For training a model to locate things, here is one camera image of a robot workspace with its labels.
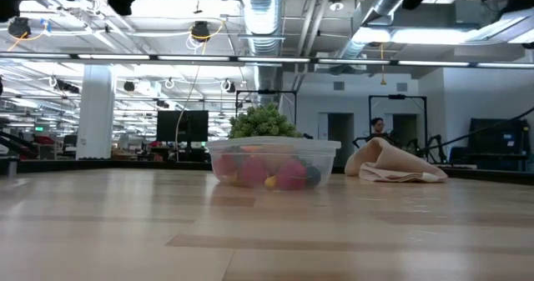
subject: metal stand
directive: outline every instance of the metal stand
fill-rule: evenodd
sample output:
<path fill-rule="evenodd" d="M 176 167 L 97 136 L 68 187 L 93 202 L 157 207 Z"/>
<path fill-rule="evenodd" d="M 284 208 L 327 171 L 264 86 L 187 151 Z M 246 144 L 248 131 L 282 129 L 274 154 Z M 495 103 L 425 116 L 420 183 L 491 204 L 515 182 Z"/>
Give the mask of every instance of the metal stand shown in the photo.
<path fill-rule="evenodd" d="M 295 124 L 297 124 L 297 92 L 293 90 L 285 91 L 285 90 L 269 90 L 269 89 L 261 89 L 261 90 L 237 90 L 235 92 L 235 116 L 237 117 L 237 111 L 239 109 L 239 95 L 241 93 L 258 93 L 259 95 L 273 95 L 273 94 L 279 94 L 279 93 L 291 93 L 295 97 L 295 106 L 294 106 L 294 113 L 295 113 Z"/>

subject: folded cloth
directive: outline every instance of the folded cloth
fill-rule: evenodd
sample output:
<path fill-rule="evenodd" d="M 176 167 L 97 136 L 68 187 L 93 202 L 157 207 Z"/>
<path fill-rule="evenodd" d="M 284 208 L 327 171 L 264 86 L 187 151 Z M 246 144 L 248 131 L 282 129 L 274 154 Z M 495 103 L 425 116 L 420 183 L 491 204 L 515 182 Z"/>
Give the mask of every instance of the folded cloth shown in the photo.
<path fill-rule="evenodd" d="M 396 148 L 383 138 L 373 138 L 350 156 L 345 175 L 376 182 L 444 182 L 439 168 Z"/>

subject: white column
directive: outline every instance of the white column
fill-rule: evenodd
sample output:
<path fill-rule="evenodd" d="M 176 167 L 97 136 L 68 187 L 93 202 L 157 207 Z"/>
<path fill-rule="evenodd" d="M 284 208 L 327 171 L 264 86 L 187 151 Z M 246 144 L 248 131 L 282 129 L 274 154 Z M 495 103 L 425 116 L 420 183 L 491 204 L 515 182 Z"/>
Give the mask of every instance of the white column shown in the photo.
<path fill-rule="evenodd" d="M 109 65 L 85 65 L 76 159 L 111 156 L 115 85 Z"/>

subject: clear plastic bowl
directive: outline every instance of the clear plastic bowl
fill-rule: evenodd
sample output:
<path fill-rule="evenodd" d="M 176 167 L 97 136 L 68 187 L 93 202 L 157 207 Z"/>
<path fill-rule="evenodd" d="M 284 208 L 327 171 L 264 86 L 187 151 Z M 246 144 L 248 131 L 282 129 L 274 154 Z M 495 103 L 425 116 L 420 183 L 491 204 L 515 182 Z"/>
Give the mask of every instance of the clear plastic bowl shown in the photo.
<path fill-rule="evenodd" d="M 252 137 L 206 143 L 215 176 L 248 188 L 302 190 L 328 182 L 340 142 Z"/>

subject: light wood surface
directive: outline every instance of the light wood surface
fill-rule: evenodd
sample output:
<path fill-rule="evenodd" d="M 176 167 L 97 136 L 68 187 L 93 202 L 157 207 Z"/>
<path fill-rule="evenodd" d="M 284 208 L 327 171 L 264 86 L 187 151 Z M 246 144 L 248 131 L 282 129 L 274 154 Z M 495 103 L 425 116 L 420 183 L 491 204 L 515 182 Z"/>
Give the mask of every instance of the light wood surface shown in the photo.
<path fill-rule="evenodd" d="M 0 182 L 0 280 L 533 280 L 534 188 L 333 176 L 306 192 L 106 169 Z"/>

